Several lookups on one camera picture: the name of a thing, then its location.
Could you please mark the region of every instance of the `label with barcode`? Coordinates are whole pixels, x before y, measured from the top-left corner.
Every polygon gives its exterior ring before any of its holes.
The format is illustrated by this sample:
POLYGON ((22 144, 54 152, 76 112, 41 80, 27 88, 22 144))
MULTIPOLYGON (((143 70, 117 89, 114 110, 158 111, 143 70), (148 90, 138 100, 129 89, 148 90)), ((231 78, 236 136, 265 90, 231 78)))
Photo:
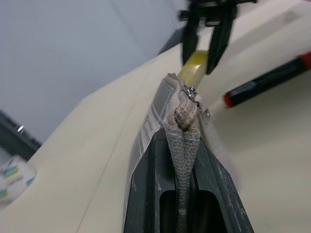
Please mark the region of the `label with barcode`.
POLYGON ((140 129, 142 146, 144 147, 144 152, 147 150, 152 136, 160 130, 161 126, 156 121, 151 108, 149 108, 147 117, 140 129))

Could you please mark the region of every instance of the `gray fabric strap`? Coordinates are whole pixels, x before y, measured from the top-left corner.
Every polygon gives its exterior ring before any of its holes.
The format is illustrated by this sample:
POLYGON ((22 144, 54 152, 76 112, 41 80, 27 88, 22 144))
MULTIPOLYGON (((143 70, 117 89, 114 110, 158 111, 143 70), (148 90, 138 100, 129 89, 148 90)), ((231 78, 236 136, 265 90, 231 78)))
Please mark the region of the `gray fabric strap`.
POLYGON ((187 232, 190 175, 200 141, 200 130, 195 124, 197 111, 196 104, 177 88, 164 121, 179 193, 176 233, 187 232))

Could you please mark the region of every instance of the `yellow tape roll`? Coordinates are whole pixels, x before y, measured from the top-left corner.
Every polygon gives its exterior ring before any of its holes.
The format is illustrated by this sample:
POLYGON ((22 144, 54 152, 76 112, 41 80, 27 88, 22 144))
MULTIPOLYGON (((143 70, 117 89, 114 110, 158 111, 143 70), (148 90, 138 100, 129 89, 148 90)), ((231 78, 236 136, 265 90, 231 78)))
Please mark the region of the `yellow tape roll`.
POLYGON ((195 51, 186 62, 178 77, 184 80, 187 86, 198 87, 207 68, 207 51, 195 51))

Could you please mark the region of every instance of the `marker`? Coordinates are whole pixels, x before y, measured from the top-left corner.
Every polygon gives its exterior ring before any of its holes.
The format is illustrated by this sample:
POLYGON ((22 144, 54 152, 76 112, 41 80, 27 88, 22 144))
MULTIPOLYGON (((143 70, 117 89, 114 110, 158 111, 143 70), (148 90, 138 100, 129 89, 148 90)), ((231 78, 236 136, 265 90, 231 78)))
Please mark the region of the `marker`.
POLYGON ((234 107, 260 93, 290 80, 311 69, 311 52, 265 73, 223 95, 227 107, 234 107))

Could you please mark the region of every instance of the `dark object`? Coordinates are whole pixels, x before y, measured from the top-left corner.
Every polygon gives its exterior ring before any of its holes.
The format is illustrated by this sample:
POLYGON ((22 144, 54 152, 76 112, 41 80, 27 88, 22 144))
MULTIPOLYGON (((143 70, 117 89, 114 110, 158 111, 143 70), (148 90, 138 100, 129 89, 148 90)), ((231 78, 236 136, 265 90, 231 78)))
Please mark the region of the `dark object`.
POLYGON ((257 0, 191 0, 189 10, 181 11, 179 20, 187 20, 183 31, 183 64, 196 50, 197 30, 200 20, 206 27, 215 27, 209 45, 207 74, 211 74, 228 46, 233 20, 237 16, 237 4, 256 3, 257 0))
POLYGON ((223 96, 224 102, 227 107, 236 106, 308 69, 311 69, 311 52, 300 55, 296 59, 227 92, 223 96))
MULTIPOLYGON (((124 233, 172 233, 176 214, 175 172, 164 129, 132 176, 124 233)), ((230 175, 200 142, 190 181, 188 233, 254 232, 230 175)))
POLYGON ((28 161, 41 147, 41 143, 27 131, 18 131, 20 127, 7 114, 0 111, 0 147, 10 155, 19 155, 28 161))

